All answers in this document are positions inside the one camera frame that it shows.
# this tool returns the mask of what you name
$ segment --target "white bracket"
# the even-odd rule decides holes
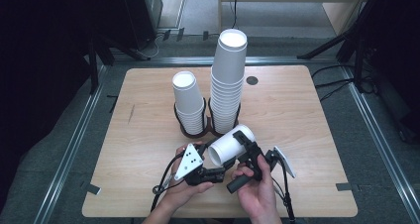
[[[291,164],[287,160],[287,157],[284,155],[284,153],[278,147],[274,147],[274,151],[280,155],[284,162],[284,166],[286,167],[286,171],[290,174],[290,176],[296,178],[296,173],[294,173],[293,168],[291,167]]]
[[[194,145],[188,144],[178,171],[175,174],[175,180],[180,180],[201,165],[203,165],[203,160],[197,153],[197,150],[195,150]]]

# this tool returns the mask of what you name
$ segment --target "black wire cup holder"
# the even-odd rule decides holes
[[[203,111],[201,113],[201,115],[202,115],[201,116],[202,132],[200,132],[199,134],[195,134],[195,135],[188,134],[186,132],[181,120],[178,117],[178,114],[176,113],[176,104],[175,103],[173,104],[173,113],[175,114],[176,120],[178,120],[178,123],[180,125],[180,130],[185,137],[191,138],[191,139],[197,139],[197,138],[204,137],[209,132],[211,132],[216,137],[222,137],[223,135],[225,135],[225,134],[220,134],[220,133],[216,132],[216,129],[214,127],[213,111],[212,111],[211,106],[210,106],[210,99],[211,98],[209,98],[208,106],[209,106],[211,116],[210,117],[205,116],[207,103],[206,103],[206,99],[203,98],[204,108],[203,108]],[[238,117],[239,117],[240,111],[241,111],[241,103],[239,104],[238,111],[236,113],[235,123],[234,123],[234,126],[232,127],[232,129],[234,129],[239,124]]]

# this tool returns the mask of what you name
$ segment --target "human hand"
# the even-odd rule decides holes
[[[252,223],[281,223],[277,213],[270,168],[263,155],[258,156],[258,164],[262,170],[262,180],[252,179],[238,189],[239,201],[250,216]],[[232,179],[242,174],[253,176],[254,172],[245,164],[239,164],[232,173]]]
[[[176,154],[183,152],[188,145],[184,145],[176,150]],[[171,168],[171,173],[176,173],[182,159],[177,159]],[[214,184],[212,182],[203,182],[196,186],[188,185],[183,179],[170,180],[169,187],[172,188],[166,191],[166,194],[160,201],[160,203],[165,204],[168,207],[172,207],[173,211],[187,203],[192,196],[197,193],[202,193],[211,188]]]

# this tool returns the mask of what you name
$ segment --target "table top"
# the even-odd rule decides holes
[[[134,68],[127,72],[91,183],[98,195],[87,193],[83,215],[87,217],[145,217],[158,185],[176,148],[195,141],[182,135],[173,114],[172,77],[179,71],[194,73],[203,96],[210,96],[210,67]],[[288,177],[296,217],[352,217],[358,212],[350,190],[337,189],[347,183],[309,70],[303,65],[246,66],[239,123],[248,126],[265,153],[278,146],[287,156],[296,178]],[[204,166],[213,165],[205,152]],[[236,194],[223,183],[194,196],[174,217],[246,217]],[[281,166],[272,176],[284,187]],[[277,209],[287,212],[280,198]]]

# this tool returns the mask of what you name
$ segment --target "hand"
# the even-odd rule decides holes
[[[176,149],[176,154],[180,154],[183,152],[188,145],[184,145],[178,149]],[[182,159],[177,159],[171,168],[171,173],[176,173],[178,170],[178,167],[181,163]],[[155,210],[152,211],[152,213],[146,218],[146,220],[143,222],[151,223],[151,224],[164,224],[168,223],[170,220],[170,217],[173,215],[173,213],[182,205],[187,203],[189,199],[191,199],[192,196],[194,196],[197,193],[202,193],[208,190],[213,186],[212,182],[203,182],[196,186],[190,186],[188,185],[183,179],[180,179],[178,181],[175,181],[173,178],[170,180],[169,187],[173,186],[172,188],[168,189],[164,195],[164,197],[161,199]]]
[[[258,156],[258,164],[262,170],[262,180],[252,179],[242,186],[238,190],[239,201],[252,223],[281,223],[277,213],[270,168],[263,155]],[[245,164],[239,164],[232,173],[232,179],[242,174],[253,176],[254,172]]]

